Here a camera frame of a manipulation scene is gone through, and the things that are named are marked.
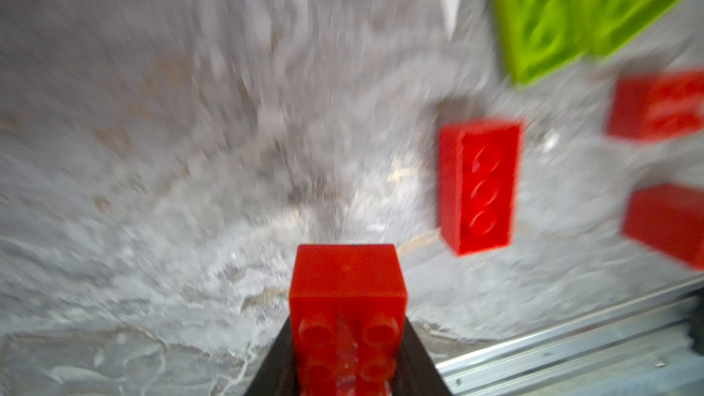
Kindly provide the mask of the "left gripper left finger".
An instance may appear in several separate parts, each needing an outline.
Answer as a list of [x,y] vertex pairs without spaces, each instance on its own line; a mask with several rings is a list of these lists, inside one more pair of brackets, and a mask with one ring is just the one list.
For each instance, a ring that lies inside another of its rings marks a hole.
[[245,396],[299,396],[291,318],[288,317]]

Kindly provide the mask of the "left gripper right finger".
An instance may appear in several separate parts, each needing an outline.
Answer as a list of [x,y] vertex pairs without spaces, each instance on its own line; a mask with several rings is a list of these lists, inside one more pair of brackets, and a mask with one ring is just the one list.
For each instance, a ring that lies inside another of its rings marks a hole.
[[397,363],[397,396],[451,396],[445,381],[405,319]]

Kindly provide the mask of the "red long lego bottom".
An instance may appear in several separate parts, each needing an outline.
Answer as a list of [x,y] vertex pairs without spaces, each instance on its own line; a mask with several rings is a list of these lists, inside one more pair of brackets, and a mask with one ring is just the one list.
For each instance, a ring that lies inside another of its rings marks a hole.
[[408,304],[393,245],[300,245],[289,304],[303,395],[391,394]]

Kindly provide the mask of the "red long lego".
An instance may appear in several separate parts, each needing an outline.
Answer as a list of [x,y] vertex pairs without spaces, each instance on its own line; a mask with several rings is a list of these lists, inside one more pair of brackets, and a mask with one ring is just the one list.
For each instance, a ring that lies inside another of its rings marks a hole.
[[440,128],[438,224],[456,255],[511,243],[523,130],[521,122],[496,118]]
[[408,304],[393,245],[300,245],[289,304],[303,395],[391,394]]

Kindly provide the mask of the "small red lego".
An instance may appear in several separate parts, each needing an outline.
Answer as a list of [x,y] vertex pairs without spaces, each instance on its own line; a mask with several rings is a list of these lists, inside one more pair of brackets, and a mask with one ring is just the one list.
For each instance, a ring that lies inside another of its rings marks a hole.
[[621,232],[627,238],[703,269],[703,190],[665,183],[632,193]]
[[614,87],[611,138],[658,142],[703,130],[703,71],[625,75]]

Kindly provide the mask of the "aluminium front rail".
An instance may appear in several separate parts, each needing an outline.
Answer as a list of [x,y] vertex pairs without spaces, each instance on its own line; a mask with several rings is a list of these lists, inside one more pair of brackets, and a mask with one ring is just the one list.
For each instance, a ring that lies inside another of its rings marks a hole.
[[703,277],[437,364],[454,395],[700,395]]

